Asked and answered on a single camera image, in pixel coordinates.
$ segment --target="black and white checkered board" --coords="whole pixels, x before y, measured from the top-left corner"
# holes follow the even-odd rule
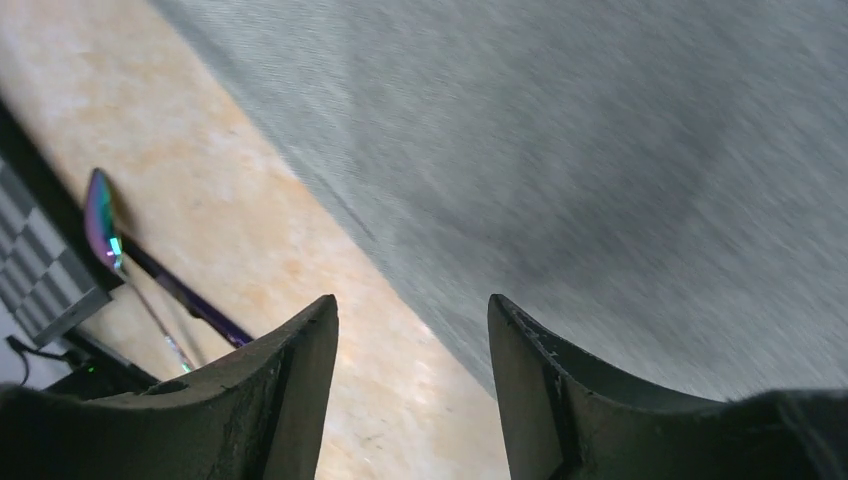
[[[2,158],[0,299],[39,347],[109,301]]]

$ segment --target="marble floor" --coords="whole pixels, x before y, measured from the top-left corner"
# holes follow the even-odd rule
[[[320,479],[508,478],[497,405],[397,297],[178,34],[143,0],[0,0],[0,94],[82,200],[104,168],[130,230],[254,335],[340,303]],[[198,363],[230,348],[142,279]],[[85,328],[180,369],[135,299]]]

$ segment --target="gray carpet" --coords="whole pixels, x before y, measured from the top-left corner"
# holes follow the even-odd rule
[[[844,1],[153,3],[490,391],[494,292],[711,398],[848,383]]]

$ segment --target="black plastic part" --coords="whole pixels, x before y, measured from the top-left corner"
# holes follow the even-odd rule
[[[0,388],[4,480],[306,480],[338,341],[335,298],[142,395]]]
[[[720,403],[630,375],[501,295],[489,341],[513,480],[848,478],[848,394]]]

